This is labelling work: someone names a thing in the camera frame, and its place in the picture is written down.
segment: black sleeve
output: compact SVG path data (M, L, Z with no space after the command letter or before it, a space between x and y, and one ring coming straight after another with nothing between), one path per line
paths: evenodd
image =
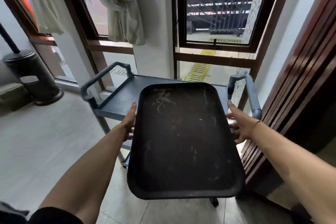
M75 215L55 207L38 209L27 224L83 224Z

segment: cart handle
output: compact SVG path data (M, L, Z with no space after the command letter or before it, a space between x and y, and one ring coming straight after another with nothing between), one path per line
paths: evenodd
M245 79L247 94L249 96L250 106L252 109L252 117L261 120L262 112L257 95L254 92L253 79L249 74L235 74L231 75L229 79L229 85L227 86L227 97L232 98L233 91L235 89L236 81Z
M131 66L129 64L124 64L121 62L114 62L113 64L106 67L103 71L98 73L94 78L92 78L90 81L86 82L83 86L81 86L81 95L82 99L90 104L92 108L96 108L97 101L95 97L87 92L88 88L92 86L95 82L100 80L104 75L106 75L108 72L110 72L113 68L116 66L121 66L124 69L126 69L127 77L133 76L133 73L131 71Z

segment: black pole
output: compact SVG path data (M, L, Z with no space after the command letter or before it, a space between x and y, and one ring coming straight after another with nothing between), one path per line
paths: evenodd
M4 29L2 24L0 23L0 34L2 35L3 39L5 39L8 46L12 49L12 51L16 54L20 53L19 48L16 46L16 44L13 42L11 37L8 35L7 31Z

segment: hand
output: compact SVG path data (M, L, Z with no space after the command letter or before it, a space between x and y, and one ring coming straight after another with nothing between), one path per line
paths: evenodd
M228 101L227 105L229 106L231 113L228 113L226 117L236 120L235 123L229 124L236 144L240 144L246 139L251 139L253 129L259 120L254 119L239 110L230 100Z
M134 133L134 121L136 118L135 111L137 110L137 104L135 102L132 103L131 109L126 114L125 118L122 120L121 125L126 128L126 136L124 141L132 140L133 136L130 133Z

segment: forearm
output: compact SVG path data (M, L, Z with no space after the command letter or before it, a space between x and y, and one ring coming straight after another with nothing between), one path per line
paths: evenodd
M95 216L92 211L99 212L126 132L121 124L114 127L66 171L40 208L53 206L78 217L87 212Z
M334 223L336 168L261 122L256 124L252 139L313 219Z

